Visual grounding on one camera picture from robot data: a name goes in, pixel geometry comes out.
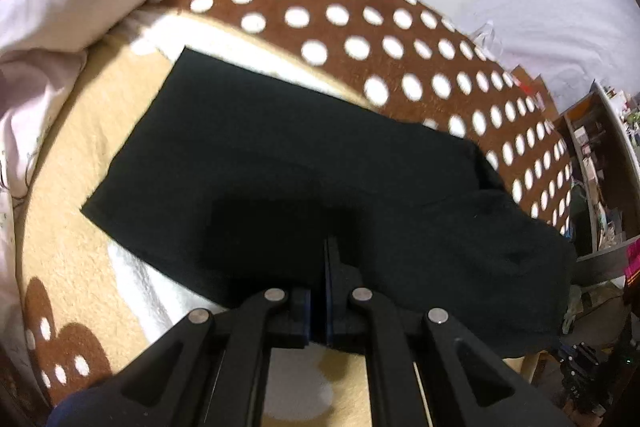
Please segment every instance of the silver screw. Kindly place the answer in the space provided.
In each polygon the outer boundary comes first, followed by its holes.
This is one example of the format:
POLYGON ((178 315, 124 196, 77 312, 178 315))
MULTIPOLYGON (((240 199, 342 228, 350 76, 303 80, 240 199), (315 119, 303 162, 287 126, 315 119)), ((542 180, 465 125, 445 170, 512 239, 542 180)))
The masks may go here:
POLYGON ((280 288, 269 288, 264 293, 264 298, 271 302, 279 302, 284 299, 285 293, 284 290, 280 288))
POLYGON ((427 316, 431 322, 436 324, 443 324, 449 320, 449 314, 442 308, 431 308, 427 316))
POLYGON ((351 295, 356 301, 370 301, 373 292, 369 288, 356 288, 351 292, 351 295))
POLYGON ((209 320, 209 310, 196 308, 189 312, 189 320, 193 324, 204 324, 209 320))

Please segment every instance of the black cloth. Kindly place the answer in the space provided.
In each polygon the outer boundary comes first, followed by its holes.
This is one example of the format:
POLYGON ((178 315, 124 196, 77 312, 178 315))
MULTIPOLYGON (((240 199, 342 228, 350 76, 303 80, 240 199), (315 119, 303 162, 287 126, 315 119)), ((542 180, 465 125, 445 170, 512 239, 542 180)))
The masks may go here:
POLYGON ((84 215, 225 306, 322 289, 323 241, 398 305, 447 309, 501 356, 549 346, 571 245, 478 147, 185 50, 84 215))

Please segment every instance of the folded black shirt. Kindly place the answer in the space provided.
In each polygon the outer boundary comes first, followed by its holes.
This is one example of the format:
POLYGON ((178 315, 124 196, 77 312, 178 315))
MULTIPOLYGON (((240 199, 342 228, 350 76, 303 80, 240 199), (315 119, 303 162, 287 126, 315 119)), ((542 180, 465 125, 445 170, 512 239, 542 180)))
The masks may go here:
POLYGON ((321 291, 334 234, 367 286, 447 309, 503 357, 553 343, 575 262, 469 140, 188 49, 82 211, 229 307, 321 291))

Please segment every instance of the polka dot blanket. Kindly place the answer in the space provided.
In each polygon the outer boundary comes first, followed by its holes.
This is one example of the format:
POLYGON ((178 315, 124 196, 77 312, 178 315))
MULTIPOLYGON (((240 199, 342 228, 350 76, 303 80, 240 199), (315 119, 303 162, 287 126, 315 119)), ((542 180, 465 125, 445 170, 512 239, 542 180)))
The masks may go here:
MULTIPOLYGON (((561 137, 517 78, 420 0, 149 0, 90 50, 17 227, 26 338, 52 404, 117 372, 191 307, 220 311, 79 212, 185 46, 474 140, 524 211, 565 230, 561 137)), ((367 393, 360 357, 276 352, 264 425, 370 425, 367 393)))

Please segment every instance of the gray circle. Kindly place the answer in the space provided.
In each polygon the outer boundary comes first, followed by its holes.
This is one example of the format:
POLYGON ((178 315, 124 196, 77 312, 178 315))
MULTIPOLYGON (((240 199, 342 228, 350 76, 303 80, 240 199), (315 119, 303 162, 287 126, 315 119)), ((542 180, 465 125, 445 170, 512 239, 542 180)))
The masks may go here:
POLYGON ((442 324, 449 320, 449 314, 442 308, 431 308, 427 316, 431 322, 435 322, 436 324, 442 324))
POLYGON ((193 324, 204 324, 209 320, 209 310, 196 308, 189 312, 189 320, 193 324))
POLYGON ((369 288, 356 288, 351 292, 356 301, 369 301, 373 296, 373 292, 369 288))
POLYGON ((278 302, 284 299, 285 293, 284 290, 280 288, 269 288, 264 293, 264 298, 271 302, 278 302))

